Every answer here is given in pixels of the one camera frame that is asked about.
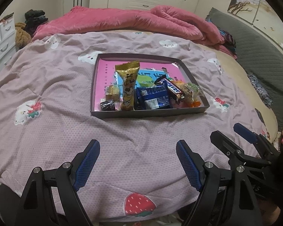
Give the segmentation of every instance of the white dresser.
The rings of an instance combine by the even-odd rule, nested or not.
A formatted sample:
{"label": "white dresser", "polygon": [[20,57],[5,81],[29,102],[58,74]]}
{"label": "white dresser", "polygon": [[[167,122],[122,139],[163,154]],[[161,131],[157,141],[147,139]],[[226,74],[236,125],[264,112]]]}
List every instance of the white dresser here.
{"label": "white dresser", "polygon": [[14,18],[0,23],[0,71],[16,53],[16,30]]}

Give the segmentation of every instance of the beige mattress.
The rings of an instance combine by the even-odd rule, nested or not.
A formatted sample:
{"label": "beige mattress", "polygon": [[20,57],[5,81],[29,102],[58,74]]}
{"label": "beige mattress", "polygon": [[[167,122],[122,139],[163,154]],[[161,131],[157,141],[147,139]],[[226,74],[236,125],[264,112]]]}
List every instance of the beige mattress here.
{"label": "beige mattress", "polygon": [[[118,31],[135,32],[133,30],[118,30]],[[266,124],[267,131],[269,132],[269,140],[273,142],[278,132],[278,123],[276,116],[274,112],[271,109],[267,108],[264,105],[264,103],[261,101],[259,95],[251,85],[251,82],[249,81],[245,70],[231,56],[207,46],[203,46],[203,45],[199,45],[199,46],[205,50],[211,50],[216,53],[216,56],[220,61],[220,64],[224,69],[224,71],[234,79],[238,87],[245,93],[246,97],[248,98],[252,106],[261,112],[264,122]]]}

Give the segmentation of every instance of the blue gripper pad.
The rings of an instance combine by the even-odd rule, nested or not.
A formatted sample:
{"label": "blue gripper pad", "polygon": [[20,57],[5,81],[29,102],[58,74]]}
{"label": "blue gripper pad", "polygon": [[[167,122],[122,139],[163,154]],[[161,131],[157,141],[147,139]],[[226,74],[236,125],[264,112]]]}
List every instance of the blue gripper pad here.
{"label": "blue gripper pad", "polygon": [[82,163],[76,170],[75,183],[73,189],[77,192],[81,187],[84,187],[90,173],[94,167],[95,162],[100,154],[100,143],[96,140],[93,146],[88,151],[87,155],[83,159]]}
{"label": "blue gripper pad", "polygon": [[194,164],[194,162],[192,161],[188,152],[186,151],[186,148],[184,147],[183,143],[187,146],[187,144],[184,140],[180,140],[176,144],[177,156],[178,156],[179,161],[180,161],[180,163],[181,163],[181,165],[184,169],[184,172],[186,173],[186,176],[188,177],[188,180],[189,180],[191,186],[196,188],[197,191],[200,191],[203,187],[203,184],[204,184],[203,168],[201,167],[202,168],[201,171],[199,171],[199,169],[197,169],[196,165]]}
{"label": "blue gripper pad", "polygon": [[241,136],[242,138],[244,138],[246,141],[248,141],[251,144],[257,143],[256,135],[240,123],[236,123],[234,125],[234,132],[239,134],[239,136]]}

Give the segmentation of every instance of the gray pillow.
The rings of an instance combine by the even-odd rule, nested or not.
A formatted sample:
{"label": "gray pillow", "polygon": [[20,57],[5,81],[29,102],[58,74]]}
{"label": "gray pillow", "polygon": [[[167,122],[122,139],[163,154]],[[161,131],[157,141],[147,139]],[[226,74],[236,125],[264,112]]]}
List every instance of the gray pillow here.
{"label": "gray pillow", "polygon": [[283,129],[283,54],[265,37],[238,19],[212,8],[207,18],[236,40],[237,62],[257,76],[272,99],[279,130]]}

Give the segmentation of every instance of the pink bedsheet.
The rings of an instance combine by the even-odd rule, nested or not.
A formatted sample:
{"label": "pink bedsheet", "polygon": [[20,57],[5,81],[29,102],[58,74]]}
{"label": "pink bedsheet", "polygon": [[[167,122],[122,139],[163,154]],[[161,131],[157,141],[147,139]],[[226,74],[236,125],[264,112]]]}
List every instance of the pink bedsheet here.
{"label": "pink bedsheet", "polygon": [[32,41],[58,33],[76,34],[126,28],[181,37],[214,46],[233,56],[225,47],[220,47],[224,39],[214,24],[191,12],[171,6],[156,6],[150,11],[76,6],[64,16],[40,25]]}

